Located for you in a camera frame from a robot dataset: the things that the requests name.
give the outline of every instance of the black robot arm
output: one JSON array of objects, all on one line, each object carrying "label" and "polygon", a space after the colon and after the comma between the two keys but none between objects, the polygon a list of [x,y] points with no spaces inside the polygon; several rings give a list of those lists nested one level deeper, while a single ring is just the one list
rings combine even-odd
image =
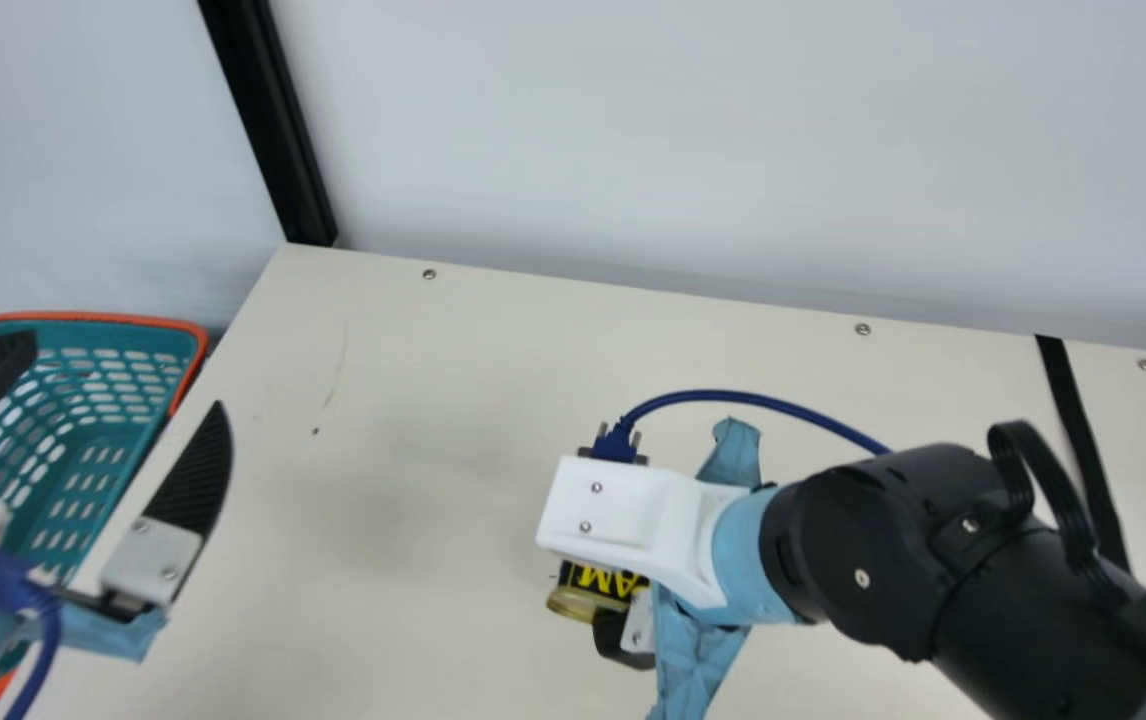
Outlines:
[{"label": "black robot arm", "polygon": [[[992,460],[934,445],[778,493],[760,534],[770,584],[806,619],[933,662],[995,719],[1146,720],[1146,588],[1100,559],[1030,425],[988,439]],[[1057,529],[1031,515],[1031,475]]]}]

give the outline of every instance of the cable connector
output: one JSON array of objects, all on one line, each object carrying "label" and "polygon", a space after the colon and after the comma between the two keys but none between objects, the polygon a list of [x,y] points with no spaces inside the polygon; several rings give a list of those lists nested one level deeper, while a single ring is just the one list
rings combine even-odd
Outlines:
[{"label": "cable connector", "polygon": [[638,445],[638,435],[634,441],[631,440],[631,425],[619,421],[609,432],[604,432],[604,425],[601,425],[601,433],[595,438],[595,443],[591,443],[590,452],[586,455],[595,460],[627,462],[628,465],[634,465],[639,457]]}]

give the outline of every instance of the black cable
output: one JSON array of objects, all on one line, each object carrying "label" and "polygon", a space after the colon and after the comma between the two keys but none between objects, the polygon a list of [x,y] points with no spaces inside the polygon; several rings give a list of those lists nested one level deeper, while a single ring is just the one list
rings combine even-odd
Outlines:
[{"label": "black cable", "polygon": [[1116,515],[1116,503],[1110,500],[1107,471],[1102,468],[1102,456],[1098,454],[1098,443],[1093,438],[1093,428],[1089,425],[1089,415],[1080,400],[1080,386],[1076,386],[1066,343],[1057,337],[1044,336],[1035,336],[1035,341],[1041,346],[1044,374],[1047,375],[1049,389],[1053,392],[1057,413],[1062,418],[1062,428],[1072,441],[1076,464],[1080,465],[1084,499],[1089,504],[1089,516],[1093,518],[1093,525],[1098,530],[1102,556],[1121,570],[1130,571],[1129,551],[1120,526],[1120,516]]},{"label": "black cable", "polygon": [[[1072,478],[1059,464],[1053,451],[1049,449],[1044,438],[1029,423],[1018,420],[990,428],[990,433],[986,435],[986,445],[990,447],[990,457],[1004,478],[1004,486],[1008,488],[1008,498],[1011,501],[1015,498],[1021,503],[1020,507],[1008,509],[1007,519],[1018,519],[1018,512],[1025,516],[1030,511],[1034,493],[1025,487],[1030,488],[1034,475],[1057,518],[1067,565],[1073,573],[1084,576],[1094,601],[1104,612],[1114,612],[1124,606],[1129,597],[1102,568],[1093,524],[1084,512]],[[1027,468],[1030,468],[1030,474],[1027,474]]]}]

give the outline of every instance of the black ribbon cable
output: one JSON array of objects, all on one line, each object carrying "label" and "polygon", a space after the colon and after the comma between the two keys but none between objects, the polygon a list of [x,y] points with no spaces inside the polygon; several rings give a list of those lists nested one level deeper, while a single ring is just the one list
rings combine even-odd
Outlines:
[{"label": "black ribbon cable", "polygon": [[1084,482],[1084,499],[1089,504],[1089,516],[1093,519],[1098,534],[1099,553],[1116,568],[1129,573],[1129,551],[1125,537],[1116,515],[1116,503],[1110,500],[1107,471],[1102,468],[1102,456],[1098,455],[1098,443],[1093,439],[1093,428],[1080,400],[1080,388],[1075,384],[1072,358],[1067,355],[1066,343],[1061,338],[1035,336],[1044,360],[1044,374],[1049,389],[1053,392],[1057,413],[1062,418],[1062,429],[1072,441],[1080,478]]}]

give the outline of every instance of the blue cable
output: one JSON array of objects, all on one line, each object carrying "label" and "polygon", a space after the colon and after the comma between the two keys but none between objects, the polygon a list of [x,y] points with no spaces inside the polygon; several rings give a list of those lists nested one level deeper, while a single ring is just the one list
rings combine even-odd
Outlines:
[{"label": "blue cable", "polygon": [[62,639],[62,601],[48,588],[28,578],[30,565],[24,559],[0,550],[0,610],[16,615],[23,610],[34,610],[41,621],[42,635],[34,670],[30,671],[26,683],[17,692],[17,699],[9,707],[5,720],[21,720],[29,712],[39,688],[48,678],[53,657]]},{"label": "blue cable", "polygon": [[666,406],[680,405],[682,402],[736,402],[739,405],[764,407],[764,409],[777,410],[778,413],[791,415],[792,418],[801,418],[806,423],[813,423],[818,428],[830,430],[830,432],[847,439],[849,443],[855,443],[855,445],[865,448],[865,451],[873,452],[876,455],[887,455],[892,452],[884,443],[877,441],[876,438],[866,433],[858,432],[858,430],[841,423],[839,420],[831,418],[816,410],[807,409],[802,405],[778,400],[777,397],[758,396],[758,393],[736,391],[736,389],[686,389],[686,391],[658,396],[652,398],[652,400],[633,407],[633,409],[628,410],[618,421],[613,430],[610,430],[604,437],[596,439],[595,447],[592,447],[592,456],[604,460],[631,462],[636,457],[636,451],[631,447],[631,441],[629,441],[634,425],[643,416],[652,413],[652,410],[660,410]]}]

